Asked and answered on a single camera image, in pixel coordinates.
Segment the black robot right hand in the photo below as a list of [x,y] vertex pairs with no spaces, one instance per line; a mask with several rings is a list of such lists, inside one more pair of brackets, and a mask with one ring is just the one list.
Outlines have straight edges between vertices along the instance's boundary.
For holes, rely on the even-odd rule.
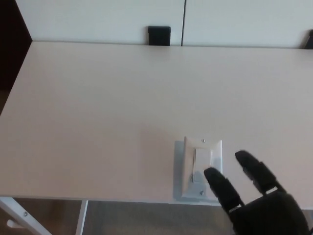
[[312,228],[298,203],[277,181],[269,168],[245,150],[235,153],[245,175],[262,197],[243,203],[230,181],[216,168],[204,176],[227,214],[236,235],[311,235]]

